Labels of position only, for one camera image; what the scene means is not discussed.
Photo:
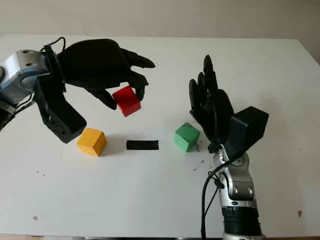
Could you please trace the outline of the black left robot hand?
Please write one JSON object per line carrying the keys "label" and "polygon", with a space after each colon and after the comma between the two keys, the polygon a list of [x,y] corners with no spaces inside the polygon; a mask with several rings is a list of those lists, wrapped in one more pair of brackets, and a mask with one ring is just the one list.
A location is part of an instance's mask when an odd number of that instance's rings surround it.
{"label": "black left robot hand", "polygon": [[112,39],[90,39],[76,42],[57,55],[65,82],[85,89],[112,110],[117,103],[108,89],[128,83],[141,101],[148,81],[131,69],[154,68],[148,58],[121,48]]}

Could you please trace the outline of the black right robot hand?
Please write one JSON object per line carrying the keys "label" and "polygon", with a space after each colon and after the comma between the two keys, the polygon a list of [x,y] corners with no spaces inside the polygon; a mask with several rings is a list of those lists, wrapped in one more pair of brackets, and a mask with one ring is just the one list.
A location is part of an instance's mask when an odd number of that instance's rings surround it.
{"label": "black right robot hand", "polygon": [[197,80],[189,81],[189,98],[189,112],[210,141],[208,151],[212,154],[227,141],[234,110],[227,93],[218,88],[209,55],[204,58],[203,71],[198,74]]}

